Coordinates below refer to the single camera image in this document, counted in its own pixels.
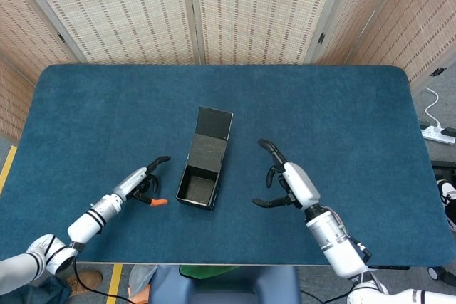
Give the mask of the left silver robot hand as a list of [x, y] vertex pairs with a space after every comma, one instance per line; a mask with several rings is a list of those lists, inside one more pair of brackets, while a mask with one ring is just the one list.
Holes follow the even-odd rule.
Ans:
[[148, 197], [146, 192], [152, 186], [153, 193], [158, 194], [160, 182], [153, 172], [160, 164], [170, 160], [171, 158], [169, 156], [161, 156], [148, 166], [135, 170], [114, 188], [113, 193], [118, 195], [123, 201], [136, 199], [151, 207], [166, 205], [168, 200], [153, 199]]

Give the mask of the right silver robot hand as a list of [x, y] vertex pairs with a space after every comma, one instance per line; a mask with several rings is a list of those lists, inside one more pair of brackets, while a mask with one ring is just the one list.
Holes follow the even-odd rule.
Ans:
[[271, 187], [274, 176], [278, 174], [279, 183], [286, 191], [286, 196], [268, 201], [252, 199], [253, 204], [265, 209], [294, 205], [305, 211], [319, 203], [321, 196], [318, 190], [299, 165], [289, 162], [273, 142], [259, 139], [258, 145], [264, 148], [274, 161], [266, 174], [266, 187]]

